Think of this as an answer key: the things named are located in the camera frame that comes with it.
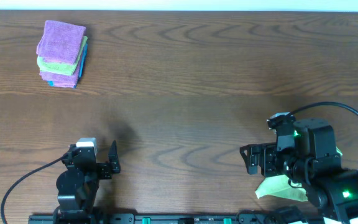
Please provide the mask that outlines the purple microfiber cloth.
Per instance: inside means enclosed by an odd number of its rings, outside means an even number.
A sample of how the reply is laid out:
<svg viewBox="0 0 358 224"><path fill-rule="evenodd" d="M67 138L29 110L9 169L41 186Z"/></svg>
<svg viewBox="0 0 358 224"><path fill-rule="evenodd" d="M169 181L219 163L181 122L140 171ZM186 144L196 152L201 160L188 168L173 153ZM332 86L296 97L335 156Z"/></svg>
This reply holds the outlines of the purple microfiber cloth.
<svg viewBox="0 0 358 224"><path fill-rule="evenodd" d="M47 61L73 65L80 51L86 27L47 20L36 54Z"/></svg>

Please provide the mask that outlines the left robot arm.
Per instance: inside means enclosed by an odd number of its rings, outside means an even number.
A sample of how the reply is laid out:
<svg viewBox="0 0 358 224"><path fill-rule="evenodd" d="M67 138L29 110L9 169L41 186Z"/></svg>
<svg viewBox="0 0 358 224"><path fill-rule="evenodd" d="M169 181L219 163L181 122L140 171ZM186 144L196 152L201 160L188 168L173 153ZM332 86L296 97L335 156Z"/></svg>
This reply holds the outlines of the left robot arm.
<svg viewBox="0 0 358 224"><path fill-rule="evenodd" d="M67 170L56 181L59 206L53 213L53 223L109 223L110 216L94 207L94 202L99 181L121 171L116 141L109 148L108 161L97 162L97 151L95 138L81 138L69 145L62 159Z"/></svg>

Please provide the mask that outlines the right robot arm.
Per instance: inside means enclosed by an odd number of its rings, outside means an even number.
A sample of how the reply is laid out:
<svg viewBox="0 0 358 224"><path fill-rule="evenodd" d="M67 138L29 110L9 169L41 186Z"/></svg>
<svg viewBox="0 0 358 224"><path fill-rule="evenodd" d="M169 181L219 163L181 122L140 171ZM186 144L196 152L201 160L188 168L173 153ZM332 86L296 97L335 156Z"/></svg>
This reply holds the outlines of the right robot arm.
<svg viewBox="0 0 358 224"><path fill-rule="evenodd" d="M333 127L323 119L279 116L268 122L276 141L242 146L248 174L285 175L306 191L320 215L342 223L358 217L358 170L345 169Z"/></svg>

